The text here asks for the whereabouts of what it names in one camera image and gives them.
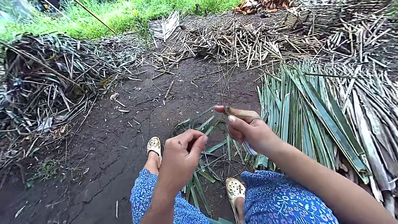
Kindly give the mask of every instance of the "foot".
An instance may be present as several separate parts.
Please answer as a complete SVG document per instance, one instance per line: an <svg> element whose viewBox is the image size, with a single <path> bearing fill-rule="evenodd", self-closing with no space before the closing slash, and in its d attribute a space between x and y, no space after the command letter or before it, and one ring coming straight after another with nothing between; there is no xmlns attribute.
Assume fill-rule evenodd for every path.
<svg viewBox="0 0 398 224"><path fill-rule="evenodd" d="M243 224L245 222L245 199L238 197L235 201L235 208L238 212L238 224Z"/></svg>
<svg viewBox="0 0 398 224"><path fill-rule="evenodd" d="M237 224L243 224L245 219L245 186L237 179L229 177L225 181L228 199L231 202Z"/></svg>

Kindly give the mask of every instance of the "soil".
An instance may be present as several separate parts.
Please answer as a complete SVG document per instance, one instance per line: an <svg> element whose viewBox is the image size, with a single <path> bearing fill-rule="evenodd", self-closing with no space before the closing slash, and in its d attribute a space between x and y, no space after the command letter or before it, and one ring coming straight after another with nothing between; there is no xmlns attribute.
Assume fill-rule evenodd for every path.
<svg viewBox="0 0 398 224"><path fill-rule="evenodd" d="M142 82L127 80L116 89L120 94L118 100L126 107L109 100L113 92L94 104L68 147L69 154L73 155L69 159L79 172L64 172L57 179L36 182L30 188L22 184L20 175L6 179L0 192L1 223L130 223L130 192L146 162L146 144L152 136L158 136L164 143L178 122L195 117L214 105L229 105L233 100L234 107L259 112L254 82L259 70L235 70L229 80L229 90L226 88L221 94L225 79L221 72L219 74L218 65L212 62L187 59L178 69L172 69L176 75L164 74L153 82L152 67L142 67L140 71L147 69L151 70L140 74ZM172 97L165 99L163 94L172 81L174 84L168 94ZM118 108L130 112L123 114ZM201 121L209 116L210 113L206 114ZM225 136L225 128L215 129L209 136L208 147ZM216 154L224 151L220 148ZM78 175L87 168L88 172ZM238 174L243 170L247 168L236 155L215 172L220 172L223 178L235 175L240 178ZM224 185L220 181L211 184L203 177L200 180L213 219L222 217L234 222ZM116 201L119 203L118 219L115 217ZM202 204L200 210L208 215Z"/></svg>

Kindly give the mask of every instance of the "blue floral pants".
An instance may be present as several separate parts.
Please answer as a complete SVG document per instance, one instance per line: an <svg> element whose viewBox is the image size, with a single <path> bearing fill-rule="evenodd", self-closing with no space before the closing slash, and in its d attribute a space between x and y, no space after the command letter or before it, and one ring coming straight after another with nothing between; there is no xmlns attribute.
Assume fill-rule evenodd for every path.
<svg viewBox="0 0 398 224"><path fill-rule="evenodd" d="M135 180L130 197L133 223L143 218L157 179L157 175L143 169ZM243 172L242 179L246 183L247 224L338 224L320 198L285 175L269 171ZM209 220L178 193L173 223L208 224Z"/></svg>

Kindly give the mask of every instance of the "wrist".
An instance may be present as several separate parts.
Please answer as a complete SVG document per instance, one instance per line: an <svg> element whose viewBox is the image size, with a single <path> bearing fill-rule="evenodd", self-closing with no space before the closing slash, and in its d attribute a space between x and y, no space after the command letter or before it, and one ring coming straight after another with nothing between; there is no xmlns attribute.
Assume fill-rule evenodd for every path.
<svg viewBox="0 0 398 224"><path fill-rule="evenodd" d="M151 210L158 214L168 211L170 208L174 207L176 195L177 194L169 192L162 184L157 182L150 202Z"/></svg>
<svg viewBox="0 0 398 224"><path fill-rule="evenodd" d="M272 159L277 156L279 150L285 147L286 142L275 136L275 138L269 138L264 141L261 148L261 154Z"/></svg>

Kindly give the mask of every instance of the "green grass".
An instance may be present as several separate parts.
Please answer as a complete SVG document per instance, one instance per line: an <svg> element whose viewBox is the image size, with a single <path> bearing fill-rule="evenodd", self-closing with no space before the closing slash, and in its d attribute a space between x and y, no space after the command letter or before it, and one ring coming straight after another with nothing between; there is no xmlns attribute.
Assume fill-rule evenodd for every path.
<svg viewBox="0 0 398 224"><path fill-rule="evenodd" d="M140 28L148 20L167 16L175 9L180 10L181 15L220 13L236 6L240 0L114 0L104 3L98 3L96 0L80 1L120 33ZM196 3L200 5L198 12L195 11ZM63 12L73 22L65 17L52 18L39 12L35 12L32 18L22 19L18 23L0 20L0 39L7 41L25 32L41 34L53 31L61 31L72 37L84 39L113 35L73 1L64 5Z"/></svg>

